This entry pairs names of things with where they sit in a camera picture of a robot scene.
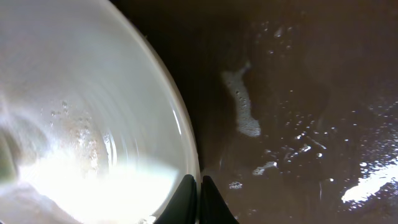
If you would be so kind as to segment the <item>cream plastic plate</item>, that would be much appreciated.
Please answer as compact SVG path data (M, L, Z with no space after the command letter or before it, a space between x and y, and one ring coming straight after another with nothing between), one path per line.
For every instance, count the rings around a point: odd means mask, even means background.
M198 207L183 100L110 1L1 2L2 223L154 223L187 174Z

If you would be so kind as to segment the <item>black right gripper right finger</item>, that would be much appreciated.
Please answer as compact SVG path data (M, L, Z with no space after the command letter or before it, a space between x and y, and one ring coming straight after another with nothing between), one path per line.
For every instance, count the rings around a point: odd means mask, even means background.
M208 175L201 183L200 224L239 224Z

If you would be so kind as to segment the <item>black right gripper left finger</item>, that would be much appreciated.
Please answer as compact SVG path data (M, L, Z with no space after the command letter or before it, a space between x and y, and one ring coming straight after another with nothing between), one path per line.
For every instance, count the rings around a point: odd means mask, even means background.
M196 212L197 183L192 175L187 174L154 224L194 224Z

